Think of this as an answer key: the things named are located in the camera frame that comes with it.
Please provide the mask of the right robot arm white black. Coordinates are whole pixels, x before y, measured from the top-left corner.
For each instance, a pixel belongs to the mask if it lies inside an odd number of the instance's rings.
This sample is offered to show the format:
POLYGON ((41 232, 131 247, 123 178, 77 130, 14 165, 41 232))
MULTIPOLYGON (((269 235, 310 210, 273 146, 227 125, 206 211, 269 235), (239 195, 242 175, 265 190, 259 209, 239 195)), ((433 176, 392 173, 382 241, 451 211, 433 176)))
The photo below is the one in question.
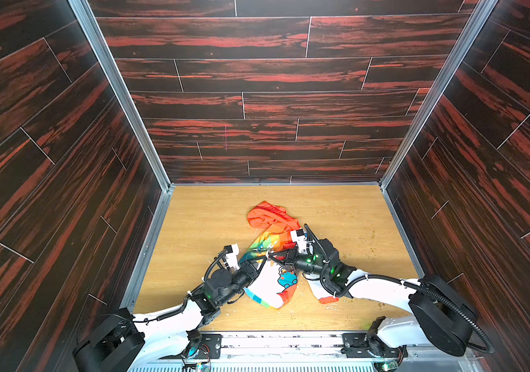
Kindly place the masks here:
POLYGON ((384 347, 432 345, 451 356, 471 349, 492 354, 494 344, 477 323, 477 310, 441 277, 399 279, 371 274, 340 260, 329 240, 309 237, 268 255, 274 263, 305 275, 320 299, 366 299, 400 308, 408 315, 377 319, 367 331, 379 354, 384 347))

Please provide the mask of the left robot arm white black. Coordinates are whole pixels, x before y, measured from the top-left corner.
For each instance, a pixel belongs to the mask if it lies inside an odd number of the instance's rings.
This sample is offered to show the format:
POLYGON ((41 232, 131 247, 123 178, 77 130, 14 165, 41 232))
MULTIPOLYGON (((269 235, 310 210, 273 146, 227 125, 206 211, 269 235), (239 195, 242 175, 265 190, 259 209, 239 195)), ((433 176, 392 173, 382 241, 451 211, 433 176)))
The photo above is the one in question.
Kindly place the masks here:
POLYGON ((73 350, 79 371, 127 371, 165 356, 177 356, 198 348, 198 330, 221 313, 221 307, 254 282, 266 256, 244 260, 238 270, 214 271, 213 263, 204 282, 184 297, 178 307, 144 314, 126 308, 104 315, 73 350))

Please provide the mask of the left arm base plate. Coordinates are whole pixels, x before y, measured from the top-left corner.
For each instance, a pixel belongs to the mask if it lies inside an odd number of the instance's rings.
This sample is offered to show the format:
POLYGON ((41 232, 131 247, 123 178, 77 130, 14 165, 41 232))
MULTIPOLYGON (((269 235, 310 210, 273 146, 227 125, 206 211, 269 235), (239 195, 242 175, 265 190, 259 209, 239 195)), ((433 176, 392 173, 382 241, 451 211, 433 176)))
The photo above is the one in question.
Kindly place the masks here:
POLYGON ((219 333, 201 333, 192 336, 186 348, 178 354, 184 359, 219 359, 223 336, 219 333))

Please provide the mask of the colourful rainbow kids jacket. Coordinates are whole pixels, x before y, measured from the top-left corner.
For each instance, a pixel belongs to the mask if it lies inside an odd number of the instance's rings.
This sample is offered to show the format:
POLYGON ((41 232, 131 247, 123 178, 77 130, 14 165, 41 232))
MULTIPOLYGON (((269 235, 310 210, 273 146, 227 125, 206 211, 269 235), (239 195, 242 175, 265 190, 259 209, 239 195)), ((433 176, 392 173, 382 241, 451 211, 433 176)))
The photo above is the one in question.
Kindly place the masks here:
POLYGON ((327 291, 321 283, 339 264, 339 254, 328 240, 316 239, 284 207, 267 201, 249 211, 247 220, 262 231, 240 260, 255 264, 260 272, 245 289, 249 298, 264 308, 280 309, 293 298, 303 274, 320 303, 339 300, 335 290, 327 291))

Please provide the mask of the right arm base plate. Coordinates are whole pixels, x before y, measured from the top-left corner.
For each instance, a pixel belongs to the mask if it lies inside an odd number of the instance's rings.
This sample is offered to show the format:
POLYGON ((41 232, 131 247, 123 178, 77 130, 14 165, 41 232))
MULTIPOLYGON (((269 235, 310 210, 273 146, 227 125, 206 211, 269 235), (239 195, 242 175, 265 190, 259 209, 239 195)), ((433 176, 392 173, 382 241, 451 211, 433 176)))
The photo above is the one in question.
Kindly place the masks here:
POLYGON ((378 336, 381 322, 385 316, 378 317, 365 333, 343 333, 341 353, 348 358, 383 357, 402 361, 407 355, 407 347, 390 347, 378 336))

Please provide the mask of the aluminium front rail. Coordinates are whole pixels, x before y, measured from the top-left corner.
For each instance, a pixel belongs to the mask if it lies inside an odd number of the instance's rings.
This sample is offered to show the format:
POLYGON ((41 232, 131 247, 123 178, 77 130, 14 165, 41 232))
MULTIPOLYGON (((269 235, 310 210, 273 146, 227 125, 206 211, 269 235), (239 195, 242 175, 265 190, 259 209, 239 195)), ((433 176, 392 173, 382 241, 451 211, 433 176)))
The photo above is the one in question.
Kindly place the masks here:
POLYGON ((127 371, 482 371, 471 352, 449 356, 429 345, 409 345, 402 360, 383 357, 348 358, 341 353, 343 333, 221 332, 219 359, 164 356, 127 371))

